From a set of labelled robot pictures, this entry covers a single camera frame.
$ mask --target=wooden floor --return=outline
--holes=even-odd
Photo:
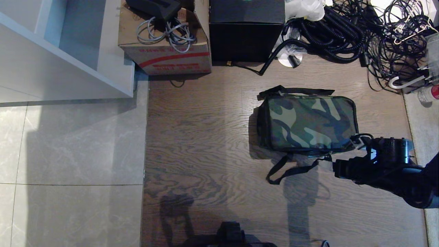
[[[309,55],[296,69],[274,61],[264,76],[214,66],[181,88],[150,79],[143,247],[177,247],[190,236],[215,234],[223,221],[240,222],[247,234],[278,247],[320,246],[323,239],[332,247],[427,246],[423,211],[389,192],[335,178],[323,166],[281,185],[265,181],[281,154],[257,147],[253,110],[261,104],[257,94],[279,84],[335,89],[355,101],[360,132],[410,138],[403,98],[372,91],[359,63]]]

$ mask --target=floor tile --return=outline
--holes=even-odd
[[[15,183],[26,106],[0,107],[0,183]]]
[[[11,246],[15,185],[0,184],[0,247]]]
[[[13,247],[138,247],[141,185],[17,185]]]
[[[148,83],[134,99],[28,107],[18,183],[143,183]]]

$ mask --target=tangled wires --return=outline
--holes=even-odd
[[[354,20],[366,31],[368,71],[375,76],[381,90],[397,93],[386,88],[392,78],[410,81],[425,75],[426,70],[420,69],[426,62],[424,36],[437,30],[424,15],[420,0],[393,0],[384,9],[370,5],[367,0],[344,0],[334,4],[335,11]]]
[[[324,9],[325,16],[320,21],[312,22],[297,18],[289,20],[284,26],[282,35],[286,34],[288,28],[295,26],[299,28],[308,43],[297,39],[285,40],[273,51],[260,71],[241,67],[262,76],[281,49],[291,44],[303,47],[309,54],[319,55],[331,62],[345,64],[357,60],[364,52],[366,33],[330,7],[325,6]],[[340,54],[352,54],[352,56],[346,57]]]
[[[152,17],[149,20],[146,20],[142,22],[140,25],[138,25],[136,34],[137,39],[142,43],[156,43],[164,39],[165,37],[168,37],[168,41],[170,46],[174,48],[179,53],[185,53],[189,50],[191,47],[191,43],[195,41],[195,36],[189,32],[189,27],[187,23],[181,23],[179,19],[174,18],[171,21],[166,22],[166,30],[165,32],[160,36],[154,36],[153,32],[154,29],[151,26],[151,23],[155,20],[155,17]],[[145,29],[148,30],[148,38],[142,38],[140,34],[145,30],[141,29],[143,25],[147,24],[147,27]],[[180,50],[177,48],[177,45],[186,45],[185,50]]]

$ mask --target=black box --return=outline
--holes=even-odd
[[[284,23],[284,0],[210,0],[212,60],[265,62]]]

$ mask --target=black strap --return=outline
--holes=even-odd
[[[301,87],[290,87],[285,88],[281,85],[265,90],[264,92],[259,93],[259,97],[265,98],[270,94],[278,94],[279,92],[284,94],[316,94],[329,96],[334,93],[335,90],[329,89],[312,89],[312,88],[301,88]]]
[[[278,179],[276,180],[271,180],[270,177],[275,174],[277,171],[279,171],[282,167],[284,167],[284,165],[287,163],[288,161],[288,155],[285,155],[284,157],[282,157],[282,159],[276,164],[274,165],[274,167],[268,172],[268,175],[266,177],[266,180],[272,184],[272,185],[279,185],[281,184],[282,179],[284,179],[285,177],[288,176],[292,176],[292,175],[296,175],[296,174],[301,174],[301,173],[306,173],[309,170],[313,169],[314,167],[316,167],[319,164],[319,160],[325,160],[325,161],[330,161],[332,162],[332,157],[331,155],[326,155],[323,158],[319,158],[317,160],[315,160],[313,162],[312,165],[310,166],[306,166],[306,167],[293,167],[290,168],[288,170],[285,171],[285,173]]]

